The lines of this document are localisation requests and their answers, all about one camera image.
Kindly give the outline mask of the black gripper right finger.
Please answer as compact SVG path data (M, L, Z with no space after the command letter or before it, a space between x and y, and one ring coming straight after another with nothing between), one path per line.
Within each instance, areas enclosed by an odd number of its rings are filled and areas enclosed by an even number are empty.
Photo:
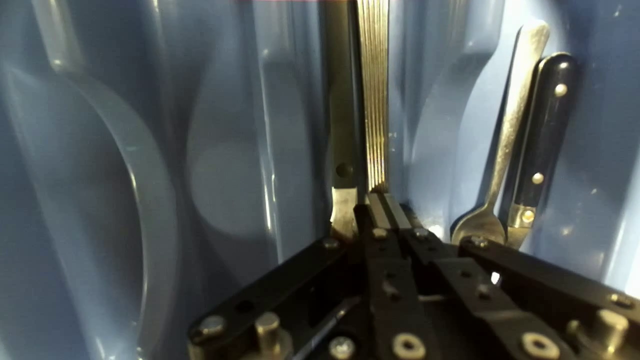
M400 236L421 293L442 293L506 351L538 360L640 360L640 302L487 236L444 243L390 193L374 218Z

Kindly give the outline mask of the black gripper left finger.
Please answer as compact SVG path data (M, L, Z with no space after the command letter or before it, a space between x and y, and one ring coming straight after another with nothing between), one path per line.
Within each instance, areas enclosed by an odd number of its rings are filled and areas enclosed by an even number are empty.
M325 236L198 318L190 360L428 360L400 204L372 192L357 236Z

